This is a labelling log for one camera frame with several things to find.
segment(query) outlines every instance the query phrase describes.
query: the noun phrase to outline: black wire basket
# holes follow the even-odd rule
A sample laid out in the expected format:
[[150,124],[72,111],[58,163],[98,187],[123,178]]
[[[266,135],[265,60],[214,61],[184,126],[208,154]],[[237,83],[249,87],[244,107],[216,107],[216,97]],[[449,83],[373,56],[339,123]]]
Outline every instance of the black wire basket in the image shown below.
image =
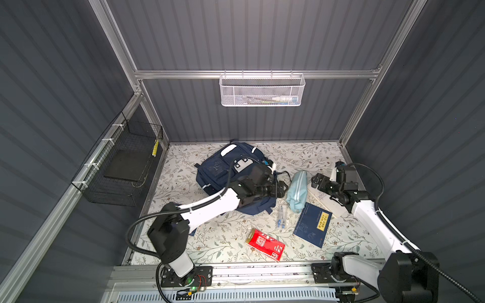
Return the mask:
[[[84,179],[72,184],[92,203],[131,207],[144,203],[157,169],[153,163],[163,151],[162,127],[125,120],[105,141],[93,163],[83,164],[89,166]],[[120,175],[119,170],[130,176]]]

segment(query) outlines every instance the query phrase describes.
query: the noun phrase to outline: yellow label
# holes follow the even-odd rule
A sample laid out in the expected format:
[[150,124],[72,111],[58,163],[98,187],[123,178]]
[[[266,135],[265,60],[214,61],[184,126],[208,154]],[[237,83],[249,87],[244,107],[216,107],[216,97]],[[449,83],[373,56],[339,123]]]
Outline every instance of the yellow label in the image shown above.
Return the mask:
[[155,140],[155,145],[153,146],[152,156],[155,157],[157,155],[157,150],[158,150],[158,139]]
[[327,225],[327,221],[328,221],[328,214],[326,212],[322,212],[322,215],[320,216],[320,221],[318,221],[317,228],[320,229],[321,231],[325,231],[325,226]]

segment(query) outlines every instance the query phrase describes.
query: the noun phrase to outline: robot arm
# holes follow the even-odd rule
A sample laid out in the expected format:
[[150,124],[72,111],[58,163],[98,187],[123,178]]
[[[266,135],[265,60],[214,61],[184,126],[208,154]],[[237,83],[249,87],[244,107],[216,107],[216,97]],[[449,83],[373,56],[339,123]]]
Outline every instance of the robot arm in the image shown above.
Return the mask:
[[[436,302],[438,273],[416,258],[405,246],[404,243],[407,243],[418,250],[380,209],[375,209],[369,193],[358,190],[355,168],[344,165],[343,162],[337,162],[330,178],[322,174],[315,175],[312,178],[312,187],[330,195],[332,200],[346,207],[355,216],[376,241],[386,263],[377,264],[353,252],[335,253],[330,269],[332,277],[345,279],[355,276],[378,289],[386,302]],[[384,221],[404,241],[393,234]],[[432,253],[421,254],[438,266]]]

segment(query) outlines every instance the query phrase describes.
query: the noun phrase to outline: yellow label on notebook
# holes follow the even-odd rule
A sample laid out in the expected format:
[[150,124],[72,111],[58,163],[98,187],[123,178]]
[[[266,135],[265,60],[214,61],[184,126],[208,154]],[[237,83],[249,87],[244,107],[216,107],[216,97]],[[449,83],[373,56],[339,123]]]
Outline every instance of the yellow label on notebook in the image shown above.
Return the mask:
[[318,221],[317,228],[320,229],[321,231],[325,231],[325,226],[327,225],[327,221],[328,221],[328,214],[325,212],[322,212],[322,215],[320,216],[320,221]]

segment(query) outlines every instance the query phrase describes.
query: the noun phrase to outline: red box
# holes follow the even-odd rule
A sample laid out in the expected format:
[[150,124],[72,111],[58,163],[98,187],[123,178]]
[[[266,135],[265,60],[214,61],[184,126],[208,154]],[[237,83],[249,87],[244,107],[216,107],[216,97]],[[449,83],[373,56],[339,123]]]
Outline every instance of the red box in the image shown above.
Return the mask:
[[279,262],[285,244],[253,228],[247,236],[246,244]]

